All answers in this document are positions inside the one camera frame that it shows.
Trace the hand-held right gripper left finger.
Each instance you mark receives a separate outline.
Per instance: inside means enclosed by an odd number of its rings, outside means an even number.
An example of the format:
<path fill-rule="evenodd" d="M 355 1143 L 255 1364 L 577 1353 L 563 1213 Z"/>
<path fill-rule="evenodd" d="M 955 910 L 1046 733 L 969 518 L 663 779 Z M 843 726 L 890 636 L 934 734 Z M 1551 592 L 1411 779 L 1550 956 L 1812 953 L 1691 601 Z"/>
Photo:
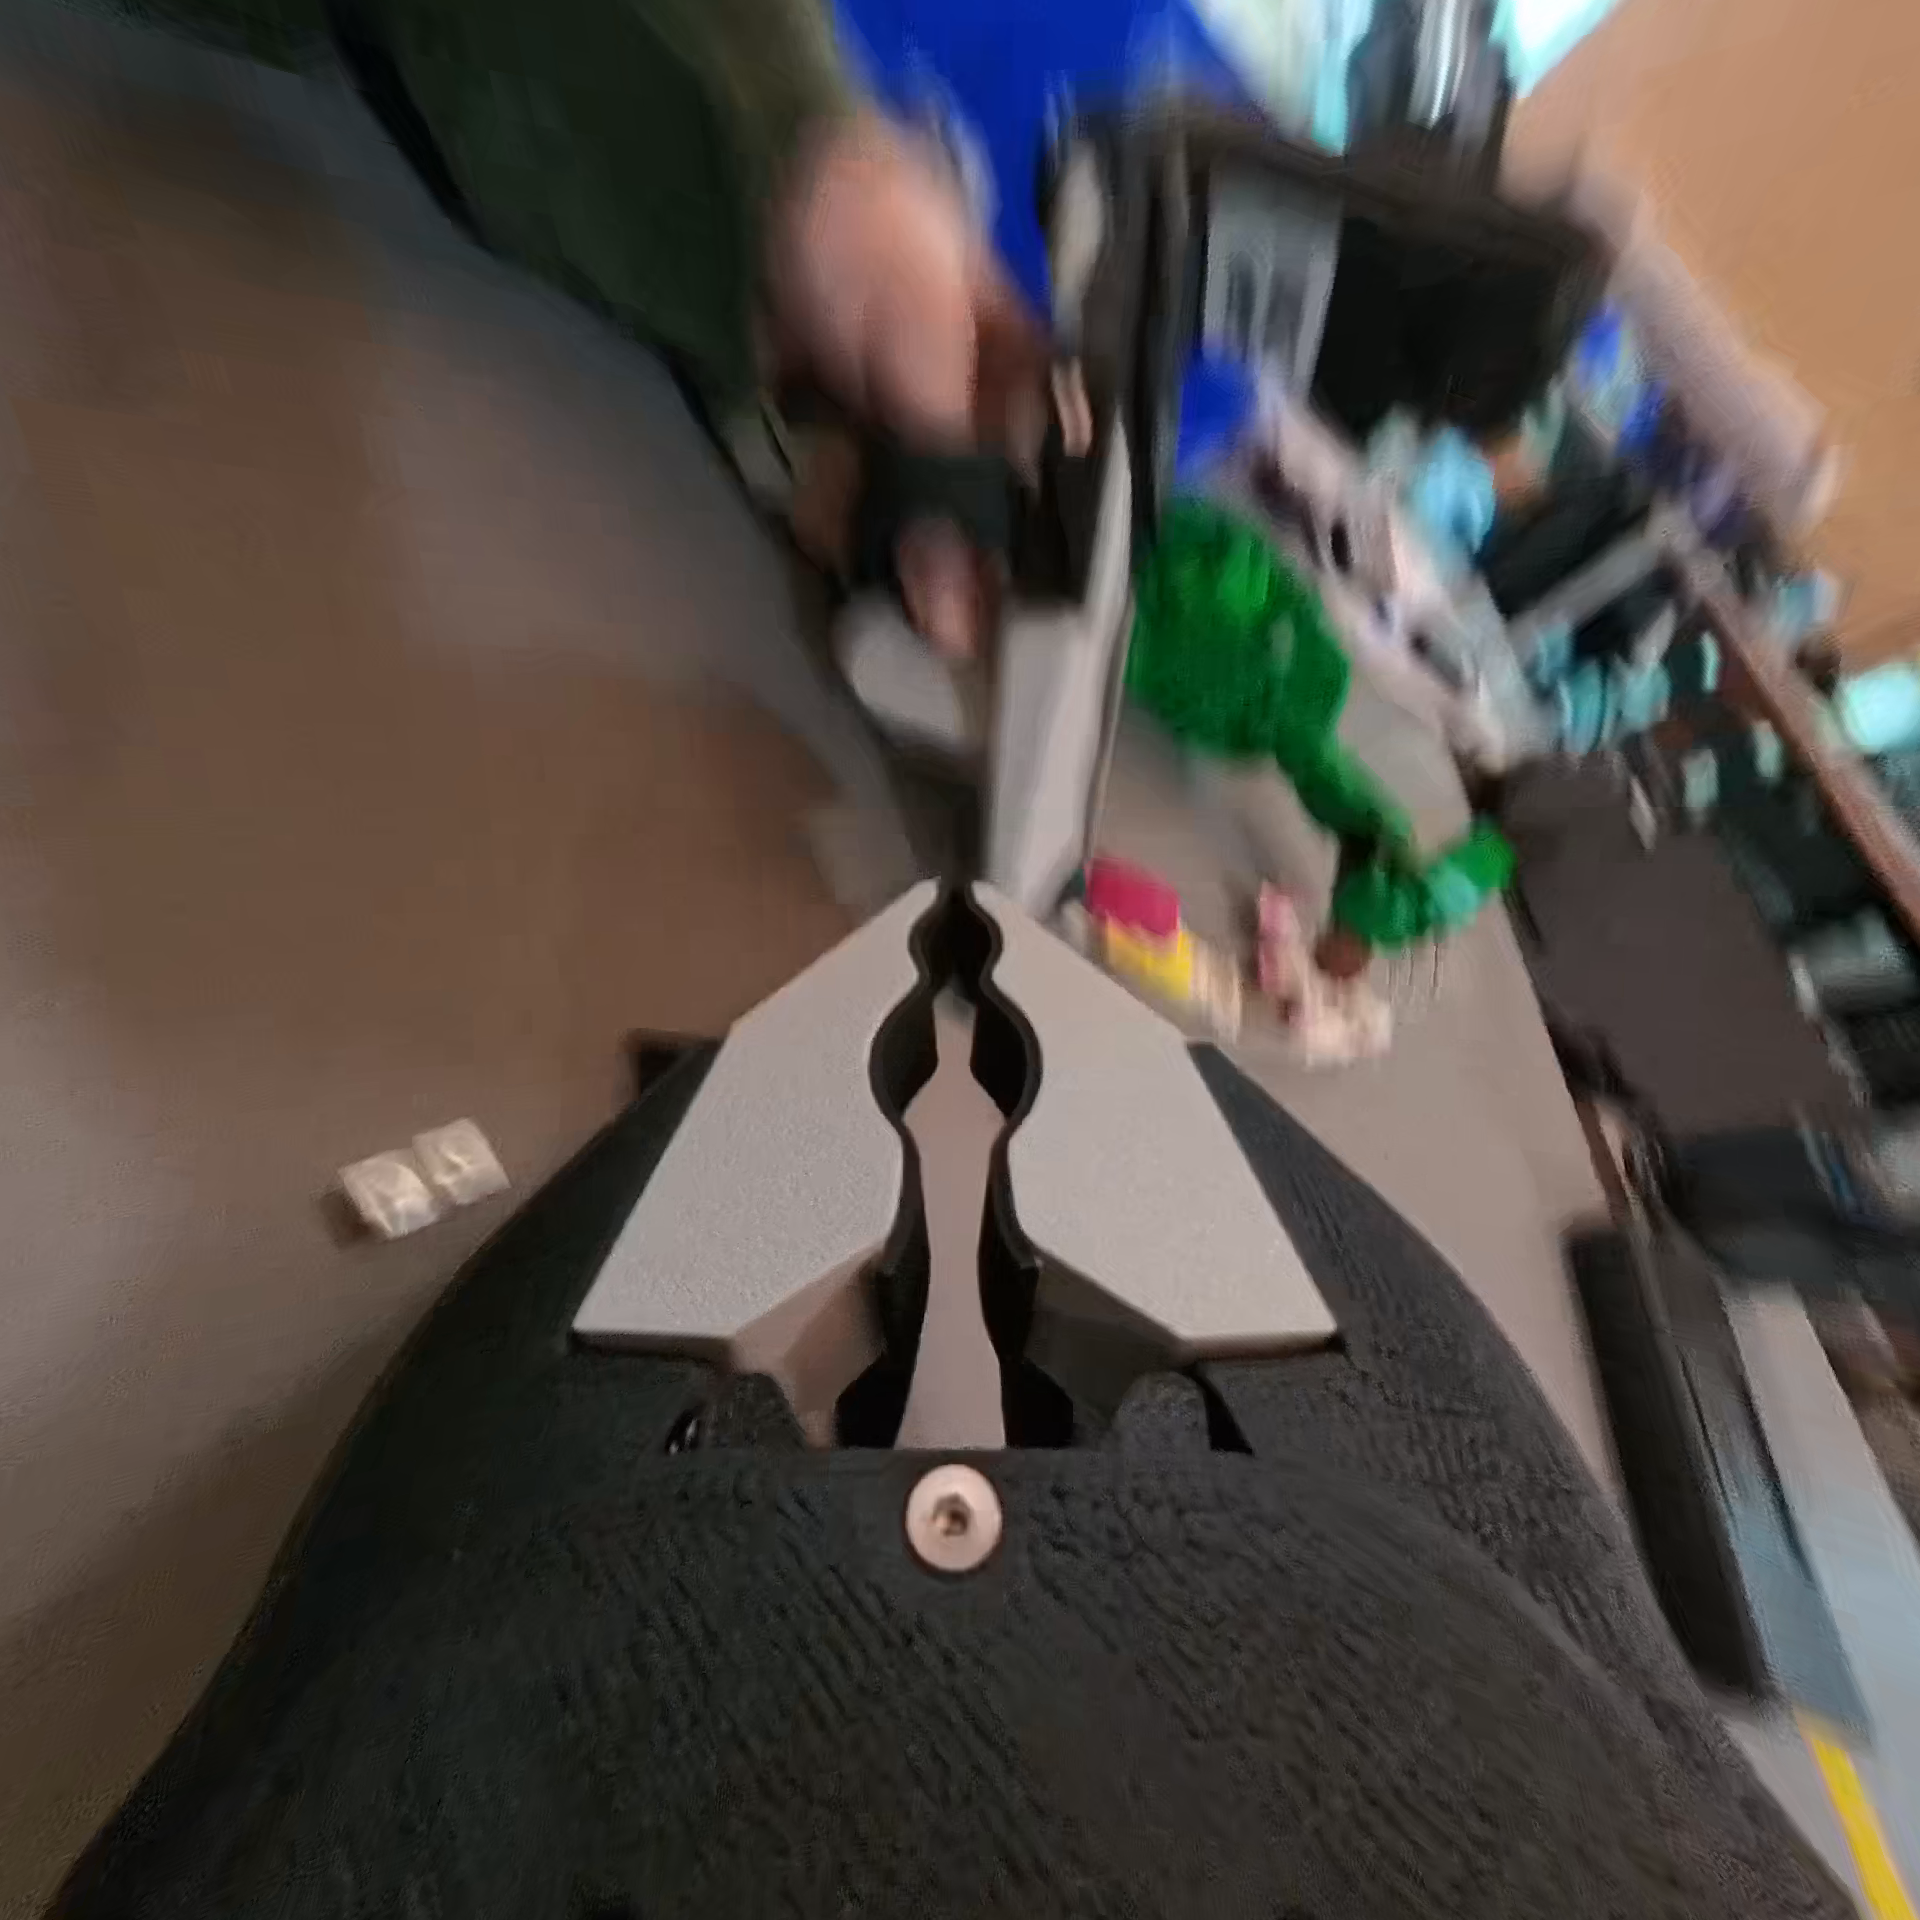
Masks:
<path fill-rule="evenodd" d="M 940 1066 L 922 880 L 739 1016 L 691 1093 L 571 1321 L 595 1353 L 774 1381 L 831 1421 L 924 1321 L 918 1144 Z"/>

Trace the white and clear lego assembly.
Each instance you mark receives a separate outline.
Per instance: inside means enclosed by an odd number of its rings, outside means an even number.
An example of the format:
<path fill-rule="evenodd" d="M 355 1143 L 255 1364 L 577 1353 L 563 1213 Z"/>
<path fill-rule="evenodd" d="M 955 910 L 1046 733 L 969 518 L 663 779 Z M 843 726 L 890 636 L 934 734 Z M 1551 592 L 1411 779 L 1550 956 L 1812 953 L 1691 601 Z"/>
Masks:
<path fill-rule="evenodd" d="M 1347 1069 L 1378 1061 L 1388 1050 L 1394 1012 L 1365 972 L 1335 976 L 1307 963 L 1287 1030 L 1304 1069 Z"/>

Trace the person's left hand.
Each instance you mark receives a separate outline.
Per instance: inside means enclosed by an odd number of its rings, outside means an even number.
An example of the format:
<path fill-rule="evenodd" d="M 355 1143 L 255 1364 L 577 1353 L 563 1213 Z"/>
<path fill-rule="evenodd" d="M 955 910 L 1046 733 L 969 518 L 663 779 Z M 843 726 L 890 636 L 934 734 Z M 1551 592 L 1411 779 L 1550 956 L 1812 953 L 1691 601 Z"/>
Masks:
<path fill-rule="evenodd" d="M 1035 474 L 1047 345 L 946 153 L 873 109 L 809 119 L 766 217 L 760 373 L 798 427 L 790 535 L 851 589 L 866 457 L 988 451 Z"/>

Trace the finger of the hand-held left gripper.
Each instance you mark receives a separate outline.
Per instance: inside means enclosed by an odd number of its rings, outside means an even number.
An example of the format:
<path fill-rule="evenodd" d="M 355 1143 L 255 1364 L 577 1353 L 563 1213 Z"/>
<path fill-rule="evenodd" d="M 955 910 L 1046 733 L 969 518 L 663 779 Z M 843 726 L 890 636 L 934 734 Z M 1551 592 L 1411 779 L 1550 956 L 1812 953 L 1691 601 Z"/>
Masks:
<path fill-rule="evenodd" d="M 1092 850 L 1098 839 L 1133 622 L 1136 476 L 1130 433 L 1119 412 L 1110 421 L 1098 478 L 1083 606 L 1090 660 L 1081 779 L 1081 846 L 1085 850 Z"/>
<path fill-rule="evenodd" d="M 997 636 L 978 876 L 1029 919 L 1080 868 L 1108 742 L 1113 620 L 1023 611 Z"/>

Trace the black keyboard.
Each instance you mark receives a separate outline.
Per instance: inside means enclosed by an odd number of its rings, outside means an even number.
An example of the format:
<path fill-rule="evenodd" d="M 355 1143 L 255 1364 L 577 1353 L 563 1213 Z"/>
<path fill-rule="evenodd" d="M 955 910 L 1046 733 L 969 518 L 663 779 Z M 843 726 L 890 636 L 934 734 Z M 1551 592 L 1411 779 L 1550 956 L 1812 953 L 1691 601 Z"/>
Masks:
<path fill-rule="evenodd" d="M 1643 1575 L 1691 1671 L 1719 1693 L 1769 1693 L 1730 1507 L 1665 1293 L 1643 1242 L 1583 1222 L 1562 1237 Z"/>

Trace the blue panel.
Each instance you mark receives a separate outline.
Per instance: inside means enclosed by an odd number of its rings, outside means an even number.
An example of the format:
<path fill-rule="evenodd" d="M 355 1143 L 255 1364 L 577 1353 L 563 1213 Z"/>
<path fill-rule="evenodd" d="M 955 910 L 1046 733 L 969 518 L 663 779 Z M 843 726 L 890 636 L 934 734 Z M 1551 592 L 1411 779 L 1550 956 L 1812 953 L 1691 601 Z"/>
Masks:
<path fill-rule="evenodd" d="M 1047 300 L 1038 192 L 1065 120 L 1164 93 L 1255 103 L 1187 2 L 830 2 L 827 17 L 881 109 L 955 141 L 988 236 L 1035 308 Z"/>

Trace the green plastic bin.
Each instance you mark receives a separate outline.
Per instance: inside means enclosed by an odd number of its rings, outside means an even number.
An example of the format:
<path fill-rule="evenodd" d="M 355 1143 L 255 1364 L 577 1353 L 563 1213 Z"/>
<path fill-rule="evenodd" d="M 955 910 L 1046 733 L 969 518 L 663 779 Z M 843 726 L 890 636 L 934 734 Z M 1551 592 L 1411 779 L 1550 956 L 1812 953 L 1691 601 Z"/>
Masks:
<path fill-rule="evenodd" d="M 1497 827 L 1424 850 L 1411 818 L 1350 753 L 1342 639 L 1315 589 L 1237 508 L 1180 494 L 1133 573 L 1124 690 L 1180 748 L 1259 766 L 1335 850 L 1331 932 L 1365 950 L 1441 945 L 1509 889 Z"/>

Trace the person's left forearm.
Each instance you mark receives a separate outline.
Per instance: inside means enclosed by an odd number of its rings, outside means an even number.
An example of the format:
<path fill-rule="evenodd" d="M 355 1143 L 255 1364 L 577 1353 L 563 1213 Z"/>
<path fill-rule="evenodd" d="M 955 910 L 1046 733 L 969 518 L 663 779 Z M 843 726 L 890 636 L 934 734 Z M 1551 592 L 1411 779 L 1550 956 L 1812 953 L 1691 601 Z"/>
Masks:
<path fill-rule="evenodd" d="M 855 106 L 808 2 L 335 2 L 361 103 L 473 242 L 660 357 L 714 427 L 760 396 L 767 230 Z"/>

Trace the small white lego tile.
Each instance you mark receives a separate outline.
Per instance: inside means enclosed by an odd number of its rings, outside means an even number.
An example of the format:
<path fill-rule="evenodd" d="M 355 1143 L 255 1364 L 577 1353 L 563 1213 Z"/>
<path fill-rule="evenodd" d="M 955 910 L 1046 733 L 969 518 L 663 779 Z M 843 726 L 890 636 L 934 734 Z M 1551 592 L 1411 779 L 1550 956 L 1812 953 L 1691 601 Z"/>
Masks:
<path fill-rule="evenodd" d="M 511 1186 L 490 1139 L 468 1117 L 418 1132 L 410 1152 L 426 1189 L 443 1209 L 468 1210 Z"/>
<path fill-rule="evenodd" d="M 339 1167 L 335 1190 L 355 1237 L 393 1242 L 442 1221 L 442 1203 L 410 1151 L 382 1151 Z"/>

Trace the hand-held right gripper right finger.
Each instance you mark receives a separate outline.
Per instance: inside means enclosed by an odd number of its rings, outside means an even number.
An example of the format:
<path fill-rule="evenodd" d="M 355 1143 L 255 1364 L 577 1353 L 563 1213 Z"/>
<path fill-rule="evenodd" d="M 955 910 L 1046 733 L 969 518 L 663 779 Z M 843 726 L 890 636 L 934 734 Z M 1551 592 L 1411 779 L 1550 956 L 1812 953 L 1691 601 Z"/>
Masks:
<path fill-rule="evenodd" d="M 959 893 L 988 1152 L 978 1297 L 1006 1421 L 1286 1362 L 1338 1321 L 1177 1026 L 984 883 Z"/>

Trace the yellow and magenta lego build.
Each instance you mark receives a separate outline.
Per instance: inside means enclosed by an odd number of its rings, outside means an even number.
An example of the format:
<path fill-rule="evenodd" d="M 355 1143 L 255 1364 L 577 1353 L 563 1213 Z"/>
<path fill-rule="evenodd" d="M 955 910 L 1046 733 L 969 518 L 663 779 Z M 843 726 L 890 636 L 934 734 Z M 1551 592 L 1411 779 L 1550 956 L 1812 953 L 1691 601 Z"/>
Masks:
<path fill-rule="evenodd" d="M 1193 930 L 1175 889 L 1130 860 L 1092 856 L 1075 874 L 1081 950 L 1193 1039 L 1237 1041 L 1242 975 L 1230 948 Z"/>

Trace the pink lego wedge piece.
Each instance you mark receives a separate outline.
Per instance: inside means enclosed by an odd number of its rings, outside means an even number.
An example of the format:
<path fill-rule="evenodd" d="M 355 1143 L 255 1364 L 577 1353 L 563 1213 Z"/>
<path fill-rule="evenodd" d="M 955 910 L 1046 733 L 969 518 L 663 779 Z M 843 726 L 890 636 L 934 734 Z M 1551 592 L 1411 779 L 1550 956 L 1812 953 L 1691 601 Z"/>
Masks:
<path fill-rule="evenodd" d="M 1287 891 L 1262 883 L 1254 902 L 1251 976 L 1259 1000 L 1296 1016 L 1317 991 L 1315 939 Z"/>

